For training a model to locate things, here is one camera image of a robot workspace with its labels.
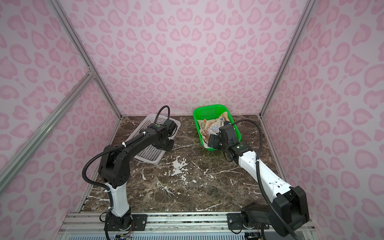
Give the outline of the rabbit print towel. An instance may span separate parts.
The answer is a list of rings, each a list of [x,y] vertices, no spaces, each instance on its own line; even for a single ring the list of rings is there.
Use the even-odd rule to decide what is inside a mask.
[[[203,145],[207,149],[209,148],[209,138],[211,135],[217,135],[219,133],[219,128],[224,125],[226,119],[224,117],[219,117],[213,120],[199,120],[200,134],[203,139]]]

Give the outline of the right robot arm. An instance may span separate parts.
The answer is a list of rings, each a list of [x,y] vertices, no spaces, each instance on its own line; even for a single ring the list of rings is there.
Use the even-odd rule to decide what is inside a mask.
[[[236,163],[257,181],[267,203],[266,206],[249,204],[238,214],[228,214],[228,227],[234,234],[257,229],[265,237],[265,228],[270,226],[281,237],[290,235],[296,240],[295,231],[310,220],[307,196],[301,187],[292,187],[263,163],[262,137],[259,134],[259,148],[254,151],[239,140],[235,126],[229,122],[209,137],[209,147],[221,150],[229,162]]]

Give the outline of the green plastic basket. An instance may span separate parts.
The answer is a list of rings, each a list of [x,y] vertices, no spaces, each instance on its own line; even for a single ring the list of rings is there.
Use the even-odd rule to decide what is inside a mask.
[[[199,135],[199,138],[200,138],[200,141],[201,141],[202,145],[203,145],[203,139],[202,139],[202,136],[201,136],[200,131],[199,131],[200,127],[199,127],[198,121],[199,120],[213,120],[213,119],[216,119],[223,112],[228,112],[229,119],[231,120],[230,123],[233,124],[235,121],[234,121],[233,117],[231,116],[228,108],[226,106],[224,106],[224,105],[216,104],[216,105],[200,107],[200,108],[197,108],[197,109],[194,110],[193,117],[194,117],[194,121],[195,121],[195,124],[196,124],[197,132],[198,132],[198,135]],[[215,151],[216,149],[214,149],[214,148],[207,148],[207,150],[208,151]]]

